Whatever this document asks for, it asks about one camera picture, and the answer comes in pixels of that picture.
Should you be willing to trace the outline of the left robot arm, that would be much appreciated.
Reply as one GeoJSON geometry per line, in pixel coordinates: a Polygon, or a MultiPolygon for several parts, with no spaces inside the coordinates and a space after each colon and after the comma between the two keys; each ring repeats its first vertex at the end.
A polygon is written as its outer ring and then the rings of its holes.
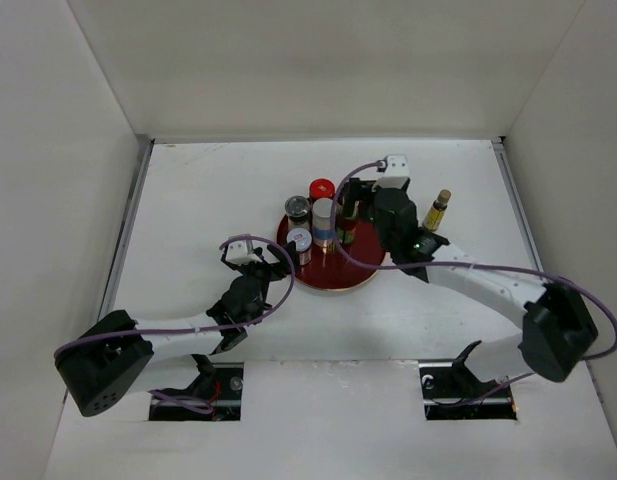
{"type": "Polygon", "coordinates": [[[222,263],[238,275],[206,312],[148,321],[114,310],[55,351],[55,368],[83,416],[100,415],[139,391],[149,392],[159,406],[214,414],[221,387],[211,356],[235,348],[249,327],[278,310],[267,301],[269,286],[293,281],[299,268],[294,241],[279,245],[242,235],[220,248],[222,263]]]}

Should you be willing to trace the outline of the white lid spice jar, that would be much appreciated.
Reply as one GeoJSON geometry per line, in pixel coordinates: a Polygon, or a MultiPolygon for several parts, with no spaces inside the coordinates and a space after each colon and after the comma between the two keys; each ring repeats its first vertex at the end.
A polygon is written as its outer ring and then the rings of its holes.
{"type": "Polygon", "coordinates": [[[307,265],[312,258],[312,235],[305,228],[294,228],[287,233],[288,243],[294,242],[301,267],[307,265]]]}

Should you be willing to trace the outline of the silver lid blue label jar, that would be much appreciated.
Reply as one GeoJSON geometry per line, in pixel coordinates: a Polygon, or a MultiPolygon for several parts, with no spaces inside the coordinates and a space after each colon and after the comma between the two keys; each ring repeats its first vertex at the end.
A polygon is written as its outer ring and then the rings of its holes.
{"type": "Polygon", "coordinates": [[[330,198],[320,198],[312,205],[312,238],[314,244],[322,249],[328,249],[333,241],[332,205],[330,198]]]}

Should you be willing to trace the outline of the red lid sauce jar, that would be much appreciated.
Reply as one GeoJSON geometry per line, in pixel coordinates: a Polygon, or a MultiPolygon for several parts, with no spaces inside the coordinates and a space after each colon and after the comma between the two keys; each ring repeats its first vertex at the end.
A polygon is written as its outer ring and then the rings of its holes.
{"type": "Polygon", "coordinates": [[[315,203],[320,199],[332,200],[335,192],[336,186],[327,178],[317,178],[309,185],[309,199],[312,203],[315,203]]]}

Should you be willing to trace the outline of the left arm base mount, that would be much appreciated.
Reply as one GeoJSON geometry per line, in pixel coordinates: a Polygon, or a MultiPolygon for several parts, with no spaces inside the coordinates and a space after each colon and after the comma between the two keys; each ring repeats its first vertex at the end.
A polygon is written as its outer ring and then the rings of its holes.
{"type": "Polygon", "coordinates": [[[193,377],[183,387],[159,389],[149,421],[237,422],[241,419],[244,364],[213,363],[207,356],[183,357],[193,377]]]}

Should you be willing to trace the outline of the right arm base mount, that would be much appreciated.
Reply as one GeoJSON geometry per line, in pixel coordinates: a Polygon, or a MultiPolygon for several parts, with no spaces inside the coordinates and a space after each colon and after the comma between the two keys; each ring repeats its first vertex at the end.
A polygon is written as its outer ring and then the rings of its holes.
{"type": "Polygon", "coordinates": [[[497,380],[482,382],[465,366],[480,341],[455,359],[419,364],[423,410],[428,421],[513,420],[516,406],[509,386],[497,380]]]}

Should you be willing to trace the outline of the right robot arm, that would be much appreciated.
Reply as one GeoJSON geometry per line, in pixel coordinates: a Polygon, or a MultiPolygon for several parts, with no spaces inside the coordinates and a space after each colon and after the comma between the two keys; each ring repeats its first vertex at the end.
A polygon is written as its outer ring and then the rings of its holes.
{"type": "Polygon", "coordinates": [[[597,339],[598,330],[575,289],[477,264],[446,238],[419,226],[404,187],[351,178],[342,189],[342,212],[357,212],[370,223],[404,274],[462,294],[517,328],[504,339],[475,340],[454,359],[451,380],[463,395],[477,394],[491,380],[528,373],[562,383],[597,339]]]}

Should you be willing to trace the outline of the red sauce bottle green label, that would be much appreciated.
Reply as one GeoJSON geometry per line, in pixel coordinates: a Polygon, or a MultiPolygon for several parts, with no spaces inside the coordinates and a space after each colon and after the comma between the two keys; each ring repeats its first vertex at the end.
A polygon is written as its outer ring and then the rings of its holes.
{"type": "Polygon", "coordinates": [[[336,217],[336,232],[342,245],[350,245],[354,242],[358,217],[358,201],[348,201],[339,206],[336,217]]]}

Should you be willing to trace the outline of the small yellow label bottle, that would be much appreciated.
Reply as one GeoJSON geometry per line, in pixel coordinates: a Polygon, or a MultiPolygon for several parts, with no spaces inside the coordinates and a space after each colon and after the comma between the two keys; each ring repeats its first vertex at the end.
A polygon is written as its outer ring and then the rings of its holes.
{"type": "Polygon", "coordinates": [[[439,191],[436,199],[431,204],[423,222],[422,227],[428,231],[437,231],[445,212],[448,208],[448,203],[451,199],[452,193],[450,190],[442,189],[439,191]]]}

